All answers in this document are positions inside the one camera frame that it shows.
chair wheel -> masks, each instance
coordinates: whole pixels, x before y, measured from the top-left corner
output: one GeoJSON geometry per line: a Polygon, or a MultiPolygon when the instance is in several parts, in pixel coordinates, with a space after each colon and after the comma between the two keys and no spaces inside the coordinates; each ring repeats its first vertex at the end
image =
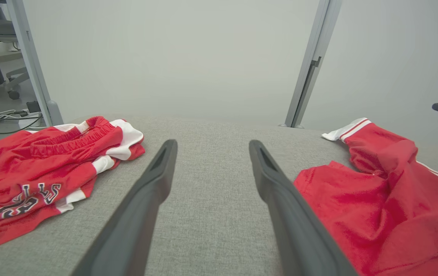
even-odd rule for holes
{"type": "Polygon", "coordinates": [[[8,91],[7,94],[9,95],[9,98],[13,100],[18,100],[20,98],[20,93],[17,91],[8,91]]]}

clothing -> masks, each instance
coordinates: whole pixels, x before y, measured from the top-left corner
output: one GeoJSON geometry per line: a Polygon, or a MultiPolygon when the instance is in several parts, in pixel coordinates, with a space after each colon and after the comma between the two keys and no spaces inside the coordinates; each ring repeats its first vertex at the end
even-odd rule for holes
{"type": "Polygon", "coordinates": [[[361,275],[438,274],[438,172],[413,141],[366,118],[323,134],[349,147],[360,172],[335,161],[294,185],[361,275]]]}
{"type": "Polygon", "coordinates": [[[98,173],[145,152],[143,138],[124,120],[92,117],[0,140],[0,244],[72,210],[98,173]]]}

metal door frame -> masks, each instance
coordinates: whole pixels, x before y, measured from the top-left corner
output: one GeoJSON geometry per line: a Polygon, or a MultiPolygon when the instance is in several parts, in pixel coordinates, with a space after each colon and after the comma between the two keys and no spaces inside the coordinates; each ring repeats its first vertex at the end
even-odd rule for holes
{"type": "Polygon", "coordinates": [[[285,124],[296,127],[305,113],[319,69],[323,64],[333,29],[340,13],[342,0],[320,0],[311,29],[303,64],[299,72],[294,95],[287,112],[285,124]]]}
{"type": "Polygon", "coordinates": [[[7,0],[7,7],[45,124],[47,126],[63,124],[61,113],[57,106],[55,105],[54,108],[54,105],[51,105],[53,101],[50,100],[47,85],[45,84],[45,79],[42,74],[42,68],[38,61],[23,0],[7,0]]]}

gray bed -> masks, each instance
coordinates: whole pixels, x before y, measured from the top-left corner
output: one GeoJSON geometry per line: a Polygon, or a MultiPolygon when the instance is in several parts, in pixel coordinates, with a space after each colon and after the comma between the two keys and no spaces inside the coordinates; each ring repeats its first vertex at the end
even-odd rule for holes
{"type": "MultiPolygon", "coordinates": [[[[91,197],[75,203],[74,210],[1,245],[0,276],[69,275],[170,138],[178,142],[175,177],[158,213],[146,274],[282,275],[267,206],[254,183],[249,141],[261,140],[291,180],[302,169],[331,160],[350,166],[345,145],[324,140],[322,131],[131,115],[104,117],[124,118],[142,131],[146,153],[102,173],[91,197]]],[[[438,171],[438,146],[417,146],[419,161],[438,171]]]]}

red sleeve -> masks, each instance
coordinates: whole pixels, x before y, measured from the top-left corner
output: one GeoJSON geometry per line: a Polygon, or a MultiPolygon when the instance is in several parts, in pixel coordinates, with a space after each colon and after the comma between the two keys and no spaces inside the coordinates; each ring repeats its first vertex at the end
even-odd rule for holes
{"type": "Polygon", "coordinates": [[[363,173],[372,173],[387,178],[397,173],[407,163],[415,162],[415,143],[390,131],[382,129],[366,118],[323,134],[335,141],[342,140],[349,146],[350,161],[363,173]]]}

